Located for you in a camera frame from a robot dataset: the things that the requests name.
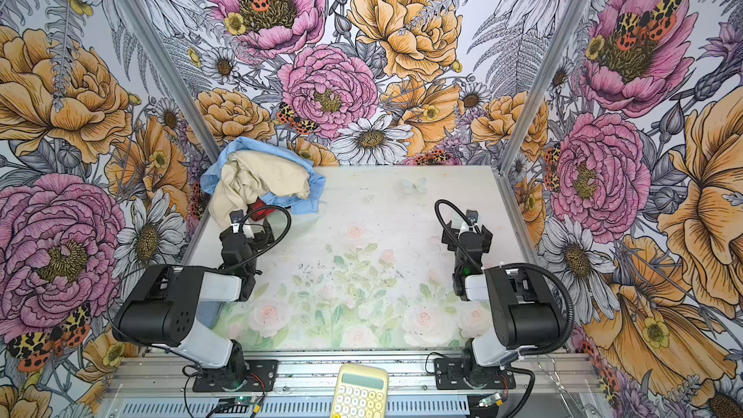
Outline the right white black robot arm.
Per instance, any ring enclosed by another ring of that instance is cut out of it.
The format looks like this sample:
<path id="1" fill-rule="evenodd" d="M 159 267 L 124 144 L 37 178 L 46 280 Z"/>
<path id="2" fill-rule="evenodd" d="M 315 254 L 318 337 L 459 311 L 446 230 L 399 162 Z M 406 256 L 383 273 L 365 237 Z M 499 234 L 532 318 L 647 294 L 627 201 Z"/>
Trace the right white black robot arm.
<path id="1" fill-rule="evenodd" d="M 575 322 L 575 305 L 565 284 L 553 272 L 532 263 L 485 267 L 493 233 L 478 223 L 475 211 L 462 211 L 439 199 L 435 216 L 441 243 L 454 255 L 454 294 L 466 302 L 486 302 L 487 330 L 466 341 L 458 358 L 435 360 L 439 390 L 493 389 L 516 386 L 513 364 L 564 346 Z"/>

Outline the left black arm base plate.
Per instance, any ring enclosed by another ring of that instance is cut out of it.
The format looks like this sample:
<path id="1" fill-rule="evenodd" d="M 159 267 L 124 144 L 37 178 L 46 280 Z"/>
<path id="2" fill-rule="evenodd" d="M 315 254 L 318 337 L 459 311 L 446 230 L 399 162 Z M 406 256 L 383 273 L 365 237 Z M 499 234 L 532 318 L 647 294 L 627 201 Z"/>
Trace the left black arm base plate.
<path id="1" fill-rule="evenodd" d="M 271 392 L 278 377 L 277 360 L 246 360 L 243 367 L 206 369 L 193 384 L 195 393 Z"/>

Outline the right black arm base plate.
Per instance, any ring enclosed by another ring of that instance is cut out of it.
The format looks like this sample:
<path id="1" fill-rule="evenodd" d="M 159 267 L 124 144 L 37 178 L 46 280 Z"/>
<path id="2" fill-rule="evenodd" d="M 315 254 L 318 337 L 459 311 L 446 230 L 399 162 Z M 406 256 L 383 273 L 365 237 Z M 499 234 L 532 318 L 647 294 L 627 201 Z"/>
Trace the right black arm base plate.
<path id="1" fill-rule="evenodd" d="M 466 366 L 462 358 L 437 357 L 433 375 L 438 390 L 512 390 L 514 375 L 497 367 Z"/>

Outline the red black plaid cloth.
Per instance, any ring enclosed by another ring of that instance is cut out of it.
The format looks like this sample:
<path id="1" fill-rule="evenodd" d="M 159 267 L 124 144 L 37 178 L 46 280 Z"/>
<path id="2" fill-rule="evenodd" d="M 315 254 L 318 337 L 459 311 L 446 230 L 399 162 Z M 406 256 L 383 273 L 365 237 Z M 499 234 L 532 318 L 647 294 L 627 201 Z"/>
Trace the red black plaid cloth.
<path id="1" fill-rule="evenodd" d="M 249 220 L 252 222 L 260 222 L 264 219 L 266 219 L 270 214 L 273 213 L 273 210 L 261 200 L 258 199 L 253 204 L 250 204 L 248 206 L 248 213 Z"/>

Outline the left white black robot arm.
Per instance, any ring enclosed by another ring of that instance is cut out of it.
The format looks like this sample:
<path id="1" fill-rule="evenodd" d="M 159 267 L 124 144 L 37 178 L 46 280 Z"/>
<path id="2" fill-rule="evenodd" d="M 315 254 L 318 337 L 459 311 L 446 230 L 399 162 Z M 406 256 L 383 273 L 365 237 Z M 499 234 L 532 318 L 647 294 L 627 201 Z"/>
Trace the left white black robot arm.
<path id="1" fill-rule="evenodd" d="M 276 366 L 249 363 L 240 342 L 199 320 L 199 307 L 249 300 L 261 274 L 257 260 L 278 242 L 266 220 L 277 209 L 263 205 L 231 212 L 220 234 L 222 264 L 216 268 L 147 268 L 113 318 L 116 340 L 185 359 L 195 373 L 197 392 L 269 391 Z"/>

